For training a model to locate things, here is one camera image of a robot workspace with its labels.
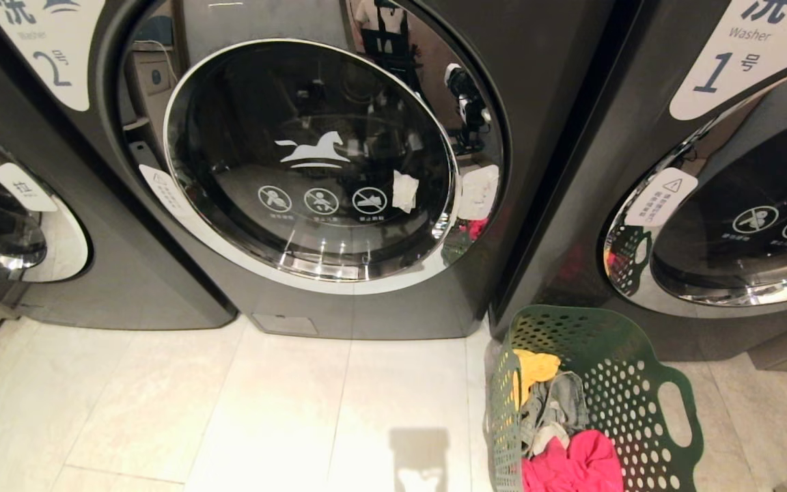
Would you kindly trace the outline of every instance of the white tile floor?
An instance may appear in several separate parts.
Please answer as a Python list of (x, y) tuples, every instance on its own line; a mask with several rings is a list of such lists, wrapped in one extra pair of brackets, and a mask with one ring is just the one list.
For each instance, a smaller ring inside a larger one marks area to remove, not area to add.
[[(495, 348), (486, 331), (343, 342), (267, 336), (244, 318), (156, 333), (8, 322), (0, 491), (489, 492)], [(745, 355), (674, 365), (697, 398), (702, 490), (787, 485), (787, 373)]]

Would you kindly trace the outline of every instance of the yellow clothing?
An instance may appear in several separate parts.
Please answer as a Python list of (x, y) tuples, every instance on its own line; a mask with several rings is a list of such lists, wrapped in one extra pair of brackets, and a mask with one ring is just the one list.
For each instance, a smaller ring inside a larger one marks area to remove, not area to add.
[(560, 366), (560, 359), (557, 355), (534, 354), (529, 350), (519, 348), (512, 350), (512, 352), (518, 355), (518, 360), (521, 362), (521, 399), (518, 399), (518, 377), (513, 379), (512, 399), (519, 402), (518, 406), (521, 408), (521, 405), (527, 402), (527, 397), (530, 396), (530, 387), (534, 383), (543, 383), (555, 377), (557, 368)]

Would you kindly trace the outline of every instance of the horse logo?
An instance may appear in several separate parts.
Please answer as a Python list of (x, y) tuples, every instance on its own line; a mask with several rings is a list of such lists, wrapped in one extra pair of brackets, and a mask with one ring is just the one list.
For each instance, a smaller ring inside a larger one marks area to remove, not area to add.
[[(316, 146), (300, 146), (293, 140), (275, 140), (276, 146), (286, 147), (286, 146), (294, 146), (294, 152), (287, 156), (286, 158), (282, 159), (281, 162), (291, 162), (292, 160), (303, 160), (303, 159), (331, 159), (331, 160), (341, 160), (343, 162), (350, 162), (350, 159), (346, 158), (345, 156), (340, 156), (336, 153), (336, 144), (339, 146), (342, 144), (342, 138), (337, 131), (328, 131), (318, 140), (318, 144)], [(303, 164), (294, 164), (290, 166), (291, 168), (295, 167), (336, 167), (342, 168), (341, 165), (338, 164), (327, 164), (323, 162), (306, 162)]]

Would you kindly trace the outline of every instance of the warning icon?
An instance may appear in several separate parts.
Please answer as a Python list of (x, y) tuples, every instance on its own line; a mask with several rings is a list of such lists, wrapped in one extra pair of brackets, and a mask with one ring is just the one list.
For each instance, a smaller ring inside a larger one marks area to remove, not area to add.
[(678, 193), (678, 188), (682, 186), (682, 178), (679, 178), (675, 181), (669, 181), (669, 183), (664, 185), (665, 190), (669, 190), (672, 193)]

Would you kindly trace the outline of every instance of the front-loading washer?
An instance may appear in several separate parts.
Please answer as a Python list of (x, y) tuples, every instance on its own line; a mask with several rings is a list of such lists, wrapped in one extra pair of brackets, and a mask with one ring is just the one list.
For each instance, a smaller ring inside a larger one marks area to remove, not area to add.
[(479, 326), (610, 8), (48, 2), (0, 28), (259, 327), (422, 339)]
[(643, 2), (494, 302), (636, 320), (667, 360), (787, 330), (787, 2)]
[(44, 95), (32, 84), (0, 38), (0, 315), (113, 329), (231, 321), (232, 306), (93, 150), (32, 103)]

